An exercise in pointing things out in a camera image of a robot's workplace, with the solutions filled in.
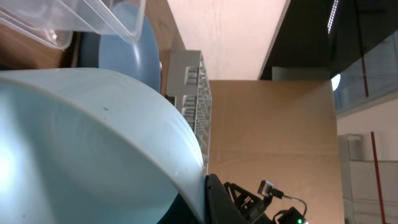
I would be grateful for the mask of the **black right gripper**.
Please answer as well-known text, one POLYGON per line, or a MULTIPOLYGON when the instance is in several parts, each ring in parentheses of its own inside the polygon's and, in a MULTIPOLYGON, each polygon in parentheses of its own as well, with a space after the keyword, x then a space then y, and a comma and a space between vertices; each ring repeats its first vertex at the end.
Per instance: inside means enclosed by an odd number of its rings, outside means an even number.
POLYGON ((223 185, 236 208, 249 224, 271 224, 271 219, 265 214, 271 204, 270 196, 260 198, 229 182, 225 182, 223 185))

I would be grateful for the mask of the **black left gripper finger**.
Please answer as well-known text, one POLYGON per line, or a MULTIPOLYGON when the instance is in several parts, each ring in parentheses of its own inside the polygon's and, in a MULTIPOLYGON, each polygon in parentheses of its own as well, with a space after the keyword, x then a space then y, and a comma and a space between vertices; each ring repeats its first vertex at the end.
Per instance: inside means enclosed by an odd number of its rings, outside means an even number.
POLYGON ((239 214, 216 174, 205 179, 206 214, 209 224, 239 223, 239 214))

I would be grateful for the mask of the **light blue small bowl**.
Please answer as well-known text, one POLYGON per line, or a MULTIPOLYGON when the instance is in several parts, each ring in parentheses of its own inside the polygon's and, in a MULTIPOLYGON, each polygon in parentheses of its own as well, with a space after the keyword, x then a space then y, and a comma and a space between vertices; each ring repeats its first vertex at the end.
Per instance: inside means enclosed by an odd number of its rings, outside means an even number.
POLYGON ((1 72, 2 223, 205 221, 203 158, 160 93, 98 68, 1 72))

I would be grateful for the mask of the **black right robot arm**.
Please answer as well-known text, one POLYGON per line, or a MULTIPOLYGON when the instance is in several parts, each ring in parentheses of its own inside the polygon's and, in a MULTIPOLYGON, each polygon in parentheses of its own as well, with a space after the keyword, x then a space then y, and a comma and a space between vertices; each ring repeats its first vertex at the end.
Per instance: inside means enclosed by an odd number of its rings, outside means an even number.
POLYGON ((307 204, 305 201, 285 195, 283 191, 275 188, 274 184, 268 180, 262 180, 259 185, 257 193, 261 195, 262 198, 233 183, 225 182, 224 187, 240 214, 248 223, 308 224, 305 218, 307 212, 307 204), (270 219, 265 214, 265 211, 271 204, 273 198, 287 198, 300 202, 304 205, 304 211, 300 213, 295 207, 290 207, 289 209, 280 210, 270 219))

